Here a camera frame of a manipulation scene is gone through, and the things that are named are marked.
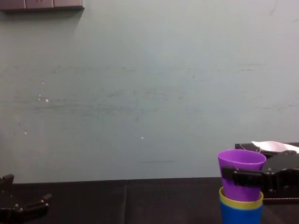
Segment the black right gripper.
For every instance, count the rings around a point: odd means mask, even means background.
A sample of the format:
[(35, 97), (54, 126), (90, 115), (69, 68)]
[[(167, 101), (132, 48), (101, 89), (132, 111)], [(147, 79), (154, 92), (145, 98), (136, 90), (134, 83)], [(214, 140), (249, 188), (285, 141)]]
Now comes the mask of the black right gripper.
[(292, 150), (274, 153), (267, 158), (262, 171), (223, 166), (221, 174), (225, 180), (232, 181), (236, 186), (261, 187), (276, 191), (298, 190), (299, 154)]

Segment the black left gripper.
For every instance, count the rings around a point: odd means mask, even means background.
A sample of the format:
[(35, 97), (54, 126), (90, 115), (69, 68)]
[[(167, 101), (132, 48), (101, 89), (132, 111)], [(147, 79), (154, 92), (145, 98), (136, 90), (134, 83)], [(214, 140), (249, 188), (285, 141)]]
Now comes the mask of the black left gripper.
[[(13, 205), (13, 196), (11, 187), (14, 181), (14, 175), (8, 174), (0, 178), (0, 206), (11, 207)], [(38, 200), (29, 202), (21, 208), (1, 208), (1, 224), (22, 224), (42, 218), (47, 215), (49, 205), (52, 200), (52, 194), (46, 194)]]

